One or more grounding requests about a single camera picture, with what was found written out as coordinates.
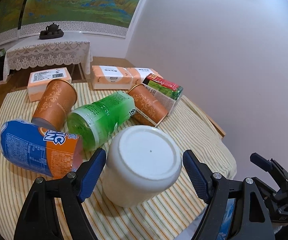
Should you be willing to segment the orange paper cup right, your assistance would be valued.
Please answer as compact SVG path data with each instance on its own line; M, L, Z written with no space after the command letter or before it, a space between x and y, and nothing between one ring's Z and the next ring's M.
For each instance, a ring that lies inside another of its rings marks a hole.
M167 116L168 111L153 94L143 85L135 85L127 94L134 99L134 119L142 125L157 127Z

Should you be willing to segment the lace covered side table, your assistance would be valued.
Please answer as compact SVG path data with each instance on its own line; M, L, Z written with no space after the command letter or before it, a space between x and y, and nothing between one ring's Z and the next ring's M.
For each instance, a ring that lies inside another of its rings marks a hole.
M84 74L89 75L92 61L91 42L85 34L68 32L49 40L31 36L6 51L3 81L7 80L10 70L63 64L80 64Z

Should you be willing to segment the blue plastic bag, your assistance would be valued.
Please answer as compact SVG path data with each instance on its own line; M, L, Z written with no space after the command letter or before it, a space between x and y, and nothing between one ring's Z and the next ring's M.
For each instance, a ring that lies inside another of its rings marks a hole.
M220 226L217 240L226 240L228 238L229 228L231 226L232 217L234 213L235 199L228 199L226 203L225 213Z

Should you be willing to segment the blue orange soda bottle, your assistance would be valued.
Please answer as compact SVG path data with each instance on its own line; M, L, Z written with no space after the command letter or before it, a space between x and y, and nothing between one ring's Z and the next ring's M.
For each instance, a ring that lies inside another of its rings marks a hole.
M12 164L59 179L83 163L80 135L38 127L24 120L5 122L0 129L3 156Z

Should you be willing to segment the orange tissue pack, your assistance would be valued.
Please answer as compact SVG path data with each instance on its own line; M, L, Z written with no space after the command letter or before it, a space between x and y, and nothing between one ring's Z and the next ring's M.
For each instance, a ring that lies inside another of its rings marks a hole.
M39 101L45 92L47 84L54 79L64 79L69 83L72 81L66 67L32 72L27 85L29 100L31 102Z
M138 85L143 82L143 80L149 75L154 74L156 76L162 77L158 72L150 68L128 68L128 72L133 77L132 85Z
M91 84L94 90L128 90L133 76L123 67L92 66Z

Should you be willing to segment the white ceramic cup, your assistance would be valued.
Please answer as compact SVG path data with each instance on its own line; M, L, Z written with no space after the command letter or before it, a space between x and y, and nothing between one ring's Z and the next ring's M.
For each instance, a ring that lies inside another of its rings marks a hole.
M112 140L103 174L103 192L115 205L137 206L170 188L182 168L180 150L163 131L136 125Z

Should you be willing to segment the orange paper cup left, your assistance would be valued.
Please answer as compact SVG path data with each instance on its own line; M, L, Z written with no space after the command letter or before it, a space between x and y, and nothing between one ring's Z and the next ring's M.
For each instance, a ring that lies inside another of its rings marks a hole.
M61 131L76 102L77 92L69 81L51 80L46 86L31 122L39 127Z

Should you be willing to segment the orange tissue pack right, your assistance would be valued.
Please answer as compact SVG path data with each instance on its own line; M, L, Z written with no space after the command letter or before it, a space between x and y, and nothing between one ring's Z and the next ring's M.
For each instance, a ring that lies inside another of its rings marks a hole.
M133 76L123 67L92 66L91 84L94 90L128 90Z

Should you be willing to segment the black tea set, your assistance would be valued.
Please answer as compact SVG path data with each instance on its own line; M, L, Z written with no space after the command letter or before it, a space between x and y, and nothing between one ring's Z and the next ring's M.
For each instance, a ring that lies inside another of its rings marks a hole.
M48 40L53 38L60 38L64 36L64 31L60 29L59 25L52 23L48 25L45 30L42 30L39 35L40 40Z

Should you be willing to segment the red green instant noodle cup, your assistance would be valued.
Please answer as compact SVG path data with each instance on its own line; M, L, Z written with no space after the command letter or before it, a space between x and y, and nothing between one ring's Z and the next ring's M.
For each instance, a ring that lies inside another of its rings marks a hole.
M149 74L142 84L171 115L182 97L183 87L155 74Z

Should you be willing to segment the orange tissue pack left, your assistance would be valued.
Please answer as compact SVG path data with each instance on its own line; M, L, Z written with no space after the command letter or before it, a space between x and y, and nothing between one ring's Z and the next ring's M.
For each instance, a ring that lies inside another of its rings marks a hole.
M69 83L72 81L66 67L32 72L27 85L29 100L31 102L39 101L45 92L47 84L54 79L64 79Z

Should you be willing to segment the orange tissue pack far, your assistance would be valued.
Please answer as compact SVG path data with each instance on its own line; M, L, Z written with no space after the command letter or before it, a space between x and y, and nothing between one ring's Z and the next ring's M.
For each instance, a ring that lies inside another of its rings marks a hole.
M143 82L143 80L149 75L154 74L156 76L162 77L158 72L150 68L128 68L128 72L133 77L132 85L138 85Z

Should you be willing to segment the landscape painting right panel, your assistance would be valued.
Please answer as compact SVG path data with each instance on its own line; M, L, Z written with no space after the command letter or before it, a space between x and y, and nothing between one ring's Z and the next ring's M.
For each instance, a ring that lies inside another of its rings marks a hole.
M126 37L140 0L26 0L21 29L39 33L51 23L64 31Z

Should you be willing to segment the striped yellow tablecloth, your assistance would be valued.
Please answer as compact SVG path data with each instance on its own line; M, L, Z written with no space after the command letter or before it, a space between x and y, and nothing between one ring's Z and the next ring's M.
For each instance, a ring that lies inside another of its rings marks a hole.
M0 108L1 126L13 119L31 120L37 107L25 90L8 93ZM181 151L191 150L211 171L232 179L237 172L233 155L204 113L183 96L158 130L172 138ZM160 141L139 139L142 129L127 121L104 144L107 164L94 191L83 203L99 239L174 239L205 208L185 169L177 181L158 195L148 193L163 170L172 170L167 154L157 154ZM14 237L35 172L10 163L0 148L0 235Z

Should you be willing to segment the green plastic bottle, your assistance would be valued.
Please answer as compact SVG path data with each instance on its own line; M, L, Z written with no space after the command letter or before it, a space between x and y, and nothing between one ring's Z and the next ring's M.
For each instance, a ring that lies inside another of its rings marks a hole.
M84 150L94 151L135 112L133 97L118 91L74 109L67 117L67 126L70 133L82 137Z

